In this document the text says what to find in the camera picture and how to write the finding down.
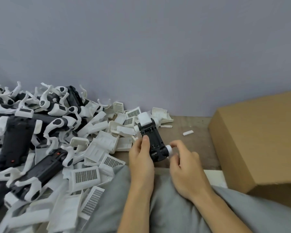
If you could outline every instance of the gray wall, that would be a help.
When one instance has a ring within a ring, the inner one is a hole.
[[[291,0],[0,0],[0,73],[211,116],[291,90]]]

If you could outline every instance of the brown cardboard box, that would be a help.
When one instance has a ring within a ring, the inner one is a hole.
[[[209,131],[229,188],[291,207],[291,92],[221,107]]]

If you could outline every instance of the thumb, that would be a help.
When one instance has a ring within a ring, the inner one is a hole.
[[[178,172],[180,170],[179,161],[180,161],[180,158],[178,154],[174,154],[170,158],[170,174],[171,175],[173,175],[175,172]]]
[[[140,152],[148,153],[149,151],[150,151],[150,140],[149,140],[149,137],[147,135],[144,135],[142,138]]]

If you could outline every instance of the gray fabric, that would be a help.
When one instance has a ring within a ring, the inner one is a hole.
[[[130,187],[127,166],[115,168],[116,176],[103,193],[84,233],[116,232]],[[291,232],[291,209],[272,201],[213,186],[236,215],[253,232]],[[182,198],[168,175],[155,176],[150,205],[150,232],[211,232],[195,206]]]

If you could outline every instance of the brown floor surface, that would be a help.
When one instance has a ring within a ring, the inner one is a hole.
[[[208,170],[221,170],[221,166],[215,152],[208,125],[211,117],[185,117],[172,116],[174,121],[164,125],[172,125],[172,128],[159,128],[159,134],[165,145],[173,140],[182,140],[190,151],[196,151],[202,162],[203,168]],[[194,133],[183,136],[182,133],[193,130]],[[128,164],[128,152],[116,152],[114,157]],[[156,167],[169,167],[168,159],[155,163]]]

